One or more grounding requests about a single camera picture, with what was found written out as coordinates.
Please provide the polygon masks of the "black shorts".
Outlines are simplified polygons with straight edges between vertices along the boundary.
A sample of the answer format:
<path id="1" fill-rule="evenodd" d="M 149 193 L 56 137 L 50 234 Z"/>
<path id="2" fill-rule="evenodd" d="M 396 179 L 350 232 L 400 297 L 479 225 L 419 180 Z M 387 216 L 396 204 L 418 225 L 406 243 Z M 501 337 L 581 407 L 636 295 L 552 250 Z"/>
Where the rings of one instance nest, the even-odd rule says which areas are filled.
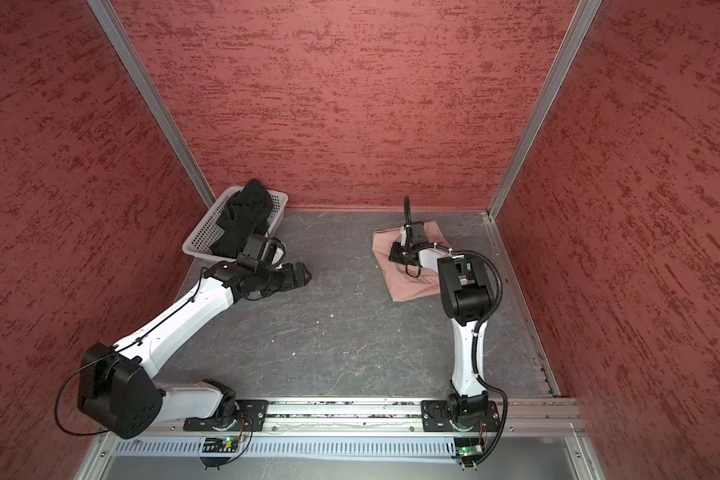
<path id="1" fill-rule="evenodd" d="M 223 230 L 211 246 L 211 253 L 236 258 L 252 234 L 265 235 L 273 202 L 267 189 L 257 179 L 251 179 L 242 190 L 226 201 L 216 224 Z"/>

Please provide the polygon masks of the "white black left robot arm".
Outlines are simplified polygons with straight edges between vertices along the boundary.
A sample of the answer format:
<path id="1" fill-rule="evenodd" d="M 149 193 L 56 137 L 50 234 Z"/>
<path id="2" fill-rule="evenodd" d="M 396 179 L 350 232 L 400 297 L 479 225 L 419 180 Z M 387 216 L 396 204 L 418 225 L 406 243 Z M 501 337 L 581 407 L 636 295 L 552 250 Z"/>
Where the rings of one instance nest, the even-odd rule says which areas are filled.
<path id="1" fill-rule="evenodd" d="M 112 346 L 97 343 L 81 359 L 78 410 L 122 439 L 154 423 L 198 420 L 216 431 L 241 427 L 233 389 L 205 379 L 194 385 L 164 385 L 155 377 L 185 342 L 239 301 L 257 301 L 306 286 L 302 262 L 251 270 L 218 262 L 196 286 L 152 321 Z"/>

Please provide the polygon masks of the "pink drawstring shorts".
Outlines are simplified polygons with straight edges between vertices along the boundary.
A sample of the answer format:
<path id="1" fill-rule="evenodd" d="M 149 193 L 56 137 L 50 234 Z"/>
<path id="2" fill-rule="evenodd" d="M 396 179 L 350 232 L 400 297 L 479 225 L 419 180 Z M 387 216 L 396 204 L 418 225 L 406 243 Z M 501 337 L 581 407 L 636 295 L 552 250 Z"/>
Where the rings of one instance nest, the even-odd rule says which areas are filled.
<path id="1" fill-rule="evenodd" d="M 403 265 L 393 262 L 390 254 L 393 245 L 405 245 L 407 234 L 403 227 L 373 233 L 372 252 L 394 302 L 405 302 L 440 293 L 438 260 L 447 252 L 425 249 L 412 255 L 417 260 L 423 255 L 423 265 Z"/>

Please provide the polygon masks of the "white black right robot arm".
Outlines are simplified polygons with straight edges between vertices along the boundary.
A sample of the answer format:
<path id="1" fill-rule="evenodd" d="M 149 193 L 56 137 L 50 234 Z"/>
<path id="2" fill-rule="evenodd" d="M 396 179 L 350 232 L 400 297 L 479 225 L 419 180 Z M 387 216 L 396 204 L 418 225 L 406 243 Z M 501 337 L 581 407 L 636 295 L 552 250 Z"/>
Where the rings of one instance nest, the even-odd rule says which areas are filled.
<path id="1" fill-rule="evenodd" d="M 440 299 L 454 334 L 453 392 L 445 412 L 456 430 L 498 419 L 482 378 L 484 327 L 501 303 L 503 285 L 496 266 L 485 255 L 472 250 L 446 249 L 436 243 L 405 246 L 392 244 L 389 260 L 404 267 L 435 271 Z"/>

